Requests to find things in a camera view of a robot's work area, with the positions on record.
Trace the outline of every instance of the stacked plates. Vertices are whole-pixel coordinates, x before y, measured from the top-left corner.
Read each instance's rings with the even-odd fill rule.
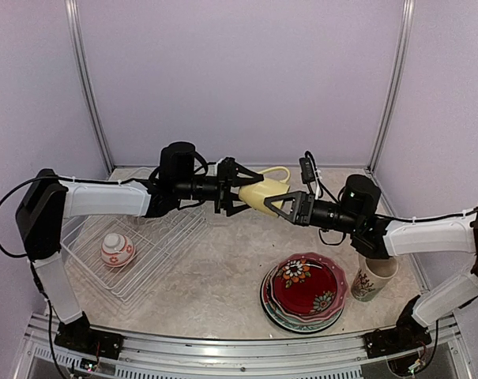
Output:
[[[275,324],[295,333],[329,328],[344,309],[348,284],[344,270],[316,253],[295,254],[272,268],[260,299]]]

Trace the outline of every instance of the cup handle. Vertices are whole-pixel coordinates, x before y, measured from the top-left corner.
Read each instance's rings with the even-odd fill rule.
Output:
[[[272,171],[284,171],[286,173],[286,178],[279,181],[284,184],[288,183],[290,177],[292,176],[292,172],[287,167],[284,167],[284,166],[269,167],[269,168],[266,168],[265,170],[259,171],[258,173],[268,174],[269,172],[272,172]]]

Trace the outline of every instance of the ceramic cup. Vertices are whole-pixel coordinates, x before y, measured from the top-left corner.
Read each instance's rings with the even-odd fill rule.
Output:
[[[273,171],[286,172],[286,178],[282,180],[264,178],[261,182],[251,184],[249,186],[242,186],[239,189],[239,199],[257,211],[263,212],[269,216],[277,217],[277,214],[265,207],[263,201],[266,197],[284,195],[288,193],[290,187],[288,181],[292,176],[292,173],[289,169],[282,166],[270,167],[263,171],[259,171],[258,173],[268,174],[269,172]],[[283,206],[282,201],[276,201],[272,204],[279,209],[281,209]]]
[[[125,235],[109,233],[102,242],[101,257],[109,267],[122,267],[135,255],[135,245]]]
[[[398,261],[390,259],[369,259],[359,256],[359,270],[351,286],[356,300],[369,302],[398,272]]]

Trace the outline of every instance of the purple wall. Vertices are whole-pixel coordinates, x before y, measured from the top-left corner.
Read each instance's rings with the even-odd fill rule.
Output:
[[[173,140],[208,159],[365,166],[403,1],[79,2],[88,66],[117,164]]]
[[[63,1],[0,1],[0,197],[42,167],[102,178],[72,55]],[[20,197],[0,213],[0,238],[21,252],[14,224]],[[0,377],[43,302],[24,259],[0,252]]]
[[[401,216],[478,201],[478,1],[417,2],[405,73],[377,176]],[[432,284],[472,257],[422,255]],[[478,300],[457,312],[478,373]]]

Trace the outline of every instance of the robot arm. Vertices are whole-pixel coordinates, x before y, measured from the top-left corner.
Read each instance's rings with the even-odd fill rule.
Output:
[[[348,177],[337,202],[318,200],[302,191],[265,199],[265,206],[295,225],[341,231],[351,236],[356,251],[371,259],[389,259],[409,253],[460,252],[476,255],[476,263],[463,268],[434,290],[412,299],[393,329],[364,336],[370,358],[429,344],[427,326],[478,296],[478,207],[454,217],[395,220],[375,210],[380,189],[363,175]],[[289,212],[273,206],[290,201]]]
[[[194,169],[195,160],[204,174]],[[30,186],[16,211],[16,221],[40,292],[51,301],[61,321],[55,343],[71,350],[117,359],[122,346],[119,334],[90,328],[70,285],[60,254],[62,221],[90,215],[161,217],[180,209],[181,200],[197,205],[213,201],[216,213],[232,216],[249,208],[231,189],[260,182],[263,175],[225,158],[216,176],[206,175],[207,163],[192,144],[176,142],[161,152],[160,167],[149,179],[97,182],[61,178],[44,169]]]

